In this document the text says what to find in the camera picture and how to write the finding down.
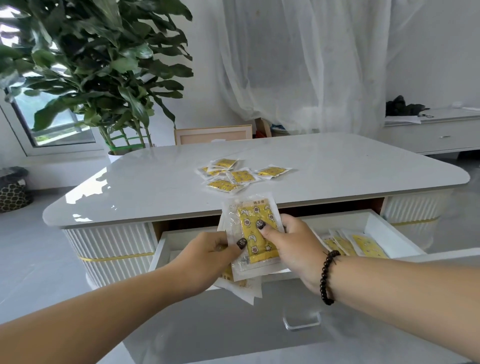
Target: window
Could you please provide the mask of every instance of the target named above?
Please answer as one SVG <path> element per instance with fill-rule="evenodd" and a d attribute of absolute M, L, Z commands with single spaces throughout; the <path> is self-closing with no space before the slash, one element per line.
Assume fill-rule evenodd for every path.
<path fill-rule="evenodd" d="M 14 11 L 4 8 L 0 11 L 0 17 L 13 17 L 12 12 Z M 18 41 L 17 37 L 8 35 L 8 32 L 15 30 L 15 28 L 0 24 L 1 42 L 10 46 Z M 98 134 L 88 126 L 77 126 L 82 116 L 76 115 L 70 110 L 58 114 L 47 129 L 40 132 L 32 131 L 35 113 L 57 96 L 41 93 L 38 96 L 29 97 L 20 94 L 11 104 L 4 101 L 3 96 L 0 95 L 0 109 L 27 156 L 103 149 L 101 137 L 97 136 L 96 138 Z"/>

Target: black beaded bracelet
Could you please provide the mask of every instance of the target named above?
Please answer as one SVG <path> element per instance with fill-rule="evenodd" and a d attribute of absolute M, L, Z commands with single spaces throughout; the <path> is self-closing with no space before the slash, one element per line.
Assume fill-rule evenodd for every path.
<path fill-rule="evenodd" d="M 327 254 L 327 259 L 325 259 L 324 267 L 322 269 L 322 279 L 320 280 L 320 296 L 322 301 L 325 302 L 326 305 L 330 306 L 334 300 L 328 298 L 327 296 L 327 279 L 328 279 L 328 268 L 333 261 L 333 258 L 339 256 L 340 252 L 338 250 L 332 250 Z"/>

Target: window frame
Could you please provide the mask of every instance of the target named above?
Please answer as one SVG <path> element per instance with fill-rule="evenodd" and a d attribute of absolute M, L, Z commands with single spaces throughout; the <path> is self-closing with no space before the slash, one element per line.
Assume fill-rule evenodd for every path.
<path fill-rule="evenodd" d="M 103 138 L 101 137 L 100 132 L 96 130 L 96 128 L 90 128 L 95 140 L 94 143 L 78 143 L 63 146 L 34 146 L 31 140 L 31 135 L 24 128 L 24 124 L 26 125 L 26 122 L 24 121 L 22 123 L 22 121 L 20 120 L 20 117 L 22 117 L 21 111 L 16 105 L 10 104 L 9 102 L 5 101 L 5 92 L 3 90 L 0 91 L 0 109 L 5 115 L 8 124 L 10 124 L 10 127 L 15 133 L 15 136 L 17 137 L 17 140 L 20 143 L 27 157 L 104 149 Z"/>

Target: white wall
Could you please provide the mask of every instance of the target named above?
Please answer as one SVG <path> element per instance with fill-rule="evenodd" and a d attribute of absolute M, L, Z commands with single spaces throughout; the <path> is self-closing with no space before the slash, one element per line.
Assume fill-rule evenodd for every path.
<path fill-rule="evenodd" d="M 168 64 L 184 63 L 193 68 L 194 77 L 178 78 L 185 86 L 183 99 L 165 99 L 167 107 L 176 115 L 177 128 L 202 128 L 244 124 L 223 101 L 217 83 L 218 51 L 216 25 L 212 5 L 206 1 L 184 0 L 193 14 L 193 21 L 174 17 L 177 26 L 188 39 L 188 52 L 193 62 L 184 57 L 164 58 Z M 155 106 L 150 120 L 152 141 L 157 146 L 173 145 L 173 123 Z M 0 114 L 0 167 L 22 164 L 25 154 L 16 141 L 9 124 Z M 78 185 L 105 167 L 106 158 L 76 162 L 41 163 L 29 165 L 29 187 L 44 189 Z"/>
<path fill-rule="evenodd" d="M 387 100 L 480 107 L 480 1 L 427 0 L 400 35 L 387 68 Z"/>

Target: floor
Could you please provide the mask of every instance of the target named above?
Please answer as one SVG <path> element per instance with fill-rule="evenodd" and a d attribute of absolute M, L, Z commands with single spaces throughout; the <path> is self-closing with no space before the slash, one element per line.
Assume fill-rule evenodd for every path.
<path fill-rule="evenodd" d="M 428 251 L 480 247 L 480 161 L 445 161 L 464 168 L 471 180 L 454 192 Z M 26 208 L 0 214 L 0 323 L 89 291 L 83 266 L 63 233 L 42 221 L 43 209 L 58 197 L 40 195 Z M 133 362 L 121 344 L 100 363 Z"/>

